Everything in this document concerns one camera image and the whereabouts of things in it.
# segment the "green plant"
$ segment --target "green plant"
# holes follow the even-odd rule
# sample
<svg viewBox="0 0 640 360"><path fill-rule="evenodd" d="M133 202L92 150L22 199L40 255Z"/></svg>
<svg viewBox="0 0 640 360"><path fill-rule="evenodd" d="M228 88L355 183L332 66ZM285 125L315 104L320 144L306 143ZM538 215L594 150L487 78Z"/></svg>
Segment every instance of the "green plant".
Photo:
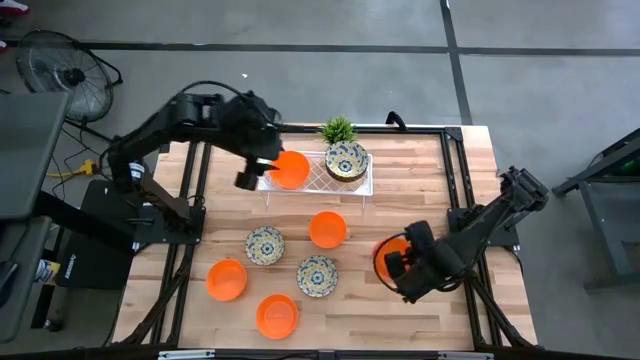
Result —
<svg viewBox="0 0 640 360"><path fill-rule="evenodd" d="M329 119L320 127L320 133L326 143L335 144L338 141L354 141L356 139L355 125L344 116Z"/></svg>

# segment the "patterned bowl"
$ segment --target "patterned bowl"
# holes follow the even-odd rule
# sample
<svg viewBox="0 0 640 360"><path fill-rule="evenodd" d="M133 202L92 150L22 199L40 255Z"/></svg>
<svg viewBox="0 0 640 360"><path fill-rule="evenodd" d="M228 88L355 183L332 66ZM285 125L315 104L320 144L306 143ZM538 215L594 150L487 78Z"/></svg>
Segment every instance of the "patterned bowl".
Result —
<svg viewBox="0 0 640 360"><path fill-rule="evenodd" d="M364 175L369 156L362 145L353 141L338 141L325 153L325 166L331 177L342 182L356 181Z"/></svg>
<svg viewBox="0 0 640 360"><path fill-rule="evenodd" d="M326 256L312 255L298 267L298 286L311 297L329 295L338 284L336 265Z"/></svg>
<svg viewBox="0 0 640 360"><path fill-rule="evenodd" d="M261 226L247 236L247 257L257 265L271 265L284 254L284 237L276 228Z"/></svg>

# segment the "robotic arm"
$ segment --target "robotic arm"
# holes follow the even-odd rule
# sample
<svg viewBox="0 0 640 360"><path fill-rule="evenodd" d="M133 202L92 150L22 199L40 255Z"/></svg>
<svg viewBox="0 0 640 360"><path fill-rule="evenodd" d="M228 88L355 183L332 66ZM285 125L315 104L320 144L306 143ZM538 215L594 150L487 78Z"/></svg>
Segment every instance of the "robotic arm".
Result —
<svg viewBox="0 0 640 360"><path fill-rule="evenodd" d="M279 114L262 98L224 84L203 83L225 87L236 96L225 101L219 94L196 95L183 90L105 151L116 189L135 192L151 203L170 231L189 232L192 209L186 199L174 198L153 180L141 161L145 155L171 141L205 142L245 158L244 172L238 173L235 185L254 190L258 176L273 168L264 160L277 160L282 148L276 127Z"/></svg>
<svg viewBox="0 0 640 360"><path fill-rule="evenodd" d="M434 240L426 221L413 223L404 233L410 243L406 253L385 255L388 272L397 286L392 290L405 302L415 303L434 289L457 288L478 262L495 229L545 206L547 188L526 169L511 167L501 177L500 196L487 206L474 205L467 210L454 224L460 231Z"/></svg>

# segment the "orange plastic bowl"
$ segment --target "orange plastic bowl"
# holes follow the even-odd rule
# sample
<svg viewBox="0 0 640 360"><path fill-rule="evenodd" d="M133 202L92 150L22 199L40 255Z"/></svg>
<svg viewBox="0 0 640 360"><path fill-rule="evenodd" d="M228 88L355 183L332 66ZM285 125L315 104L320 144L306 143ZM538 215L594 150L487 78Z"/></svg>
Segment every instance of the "orange plastic bowl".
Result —
<svg viewBox="0 0 640 360"><path fill-rule="evenodd" d="M298 308L287 295L266 297L256 311L256 326L269 339L284 339L298 326Z"/></svg>
<svg viewBox="0 0 640 360"><path fill-rule="evenodd" d="M381 243L382 242L379 242L373 248L373 256L376 255L376 251L380 247ZM399 251L401 254L405 254L409 247L409 242L401 237L393 238L389 240L388 243L384 244L380 251L378 251L378 257L376 258L376 268L378 269L380 277L384 280L391 280L391 275L389 275L389 271L387 270L387 264L384 263L384 256L396 251Z"/></svg>
<svg viewBox="0 0 640 360"><path fill-rule="evenodd" d="M247 271L237 260L218 261L207 274L207 291L218 301L237 298L247 286Z"/></svg>
<svg viewBox="0 0 640 360"><path fill-rule="evenodd" d="M321 248L334 248L347 237L347 223L333 211L321 212L311 219L309 237Z"/></svg>
<svg viewBox="0 0 640 360"><path fill-rule="evenodd" d="M273 182L283 189L300 187L309 177L311 166L309 160L296 151L283 151L273 165L279 170L271 170Z"/></svg>

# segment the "wire dish rack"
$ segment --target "wire dish rack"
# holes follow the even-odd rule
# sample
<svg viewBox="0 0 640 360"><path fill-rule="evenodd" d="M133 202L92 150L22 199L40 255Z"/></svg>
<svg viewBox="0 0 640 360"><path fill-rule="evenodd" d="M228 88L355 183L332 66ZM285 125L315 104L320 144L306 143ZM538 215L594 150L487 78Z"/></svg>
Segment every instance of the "wire dish rack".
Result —
<svg viewBox="0 0 640 360"><path fill-rule="evenodd" d="M311 171L307 181L297 189L282 189L276 185L269 172L258 181L258 191L266 193L265 202L269 208L269 200L272 192L282 193L306 193L306 194L328 194L328 195L352 195L362 197L362 211L366 206L366 199L373 195L373 156L368 154L369 164L365 174L353 182L338 181L327 173L325 167L325 153L321 151L299 151L309 160Z"/></svg>

